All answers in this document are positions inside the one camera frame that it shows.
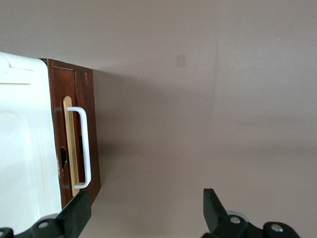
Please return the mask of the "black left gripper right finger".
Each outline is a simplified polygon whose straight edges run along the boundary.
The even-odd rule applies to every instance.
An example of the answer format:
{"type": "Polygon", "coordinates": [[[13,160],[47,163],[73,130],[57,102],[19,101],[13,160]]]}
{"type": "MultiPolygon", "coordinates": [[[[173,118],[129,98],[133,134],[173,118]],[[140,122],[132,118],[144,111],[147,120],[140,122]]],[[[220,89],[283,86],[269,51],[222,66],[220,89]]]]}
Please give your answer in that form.
{"type": "Polygon", "coordinates": [[[257,228],[239,215],[229,215],[216,192],[204,189],[203,214],[209,229],[204,238],[298,238],[297,232],[287,224],[267,222],[257,228]]]}

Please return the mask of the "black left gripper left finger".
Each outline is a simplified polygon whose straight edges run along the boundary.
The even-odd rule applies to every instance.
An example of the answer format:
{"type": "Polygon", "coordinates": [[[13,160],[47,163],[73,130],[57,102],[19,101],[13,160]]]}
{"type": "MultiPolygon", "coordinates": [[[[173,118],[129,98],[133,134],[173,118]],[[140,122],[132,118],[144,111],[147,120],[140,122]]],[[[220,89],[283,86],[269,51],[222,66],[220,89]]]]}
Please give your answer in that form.
{"type": "Polygon", "coordinates": [[[37,221],[26,231],[14,234],[11,228],[1,228],[2,238],[77,238],[91,217],[91,193],[80,191],[56,218],[37,221]]]}

